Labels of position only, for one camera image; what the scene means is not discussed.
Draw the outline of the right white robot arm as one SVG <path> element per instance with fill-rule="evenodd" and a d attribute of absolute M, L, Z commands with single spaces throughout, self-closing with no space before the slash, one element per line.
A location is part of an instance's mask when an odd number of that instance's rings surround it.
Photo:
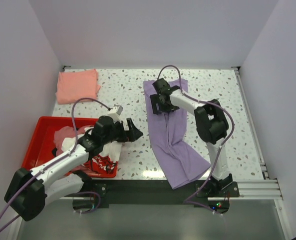
<path fill-rule="evenodd" d="M 171 113 L 184 109 L 195 117 L 196 130 L 207 147 L 210 156 L 211 171 L 208 178 L 197 190 L 204 195 L 222 196 L 233 183 L 233 177 L 227 164 L 225 143 L 235 129 L 231 115 L 221 107 L 216 99 L 197 100 L 179 85 L 170 86 L 163 78 L 152 83 L 155 94 L 150 95 L 154 114 Z"/>

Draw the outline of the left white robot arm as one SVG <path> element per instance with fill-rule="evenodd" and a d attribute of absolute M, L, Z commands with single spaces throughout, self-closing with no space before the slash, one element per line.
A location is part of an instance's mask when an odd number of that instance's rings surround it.
<path fill-rule="evenodd" d="M 18 169 L 4 200 L 27 222 L 56 199 L 76 193 L 80 196 L 88 195 L 91 183 L 86 181 L 86 174 L 81 171 L 67 177 L 64 174 L 100 154 L 106 144 L 134 142 L 143 136 L 131 118 L 127 119 L 127 125 L 129 129 L 125 130 L 123 122 L 101 116 L 94 128 L 78 138 L 69 150 L 31 170 Z"/>

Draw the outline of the purple t shirt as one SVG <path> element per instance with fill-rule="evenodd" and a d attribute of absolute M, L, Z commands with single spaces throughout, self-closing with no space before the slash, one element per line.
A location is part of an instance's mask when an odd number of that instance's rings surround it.
<path fill-rule="evenodd" d="M 156 91 L 152 83 L 143 82 L 150 144 L 171 188 L 177 189 L 198 180 L 211 165 L 183 140 L 187 129 L 185 110 L 153 114 L 150 96 Z"/>

